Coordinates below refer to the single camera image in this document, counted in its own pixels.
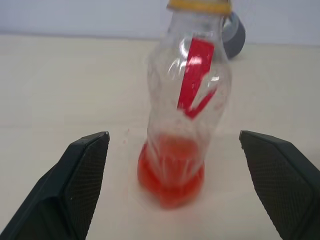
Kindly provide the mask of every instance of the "plastic bottle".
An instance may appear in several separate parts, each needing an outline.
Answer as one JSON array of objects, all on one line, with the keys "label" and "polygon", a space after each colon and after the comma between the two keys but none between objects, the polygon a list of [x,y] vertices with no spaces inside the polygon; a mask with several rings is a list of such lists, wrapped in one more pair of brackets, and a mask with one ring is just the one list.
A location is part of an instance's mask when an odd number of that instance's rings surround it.
[{"label": "plastic bottle", "polygon": [[149,56],[151,112],[137,175],[162,206],[198,195],[204,160],[231,89],[223,41],[228,0],[171,0],[167,36]]}]

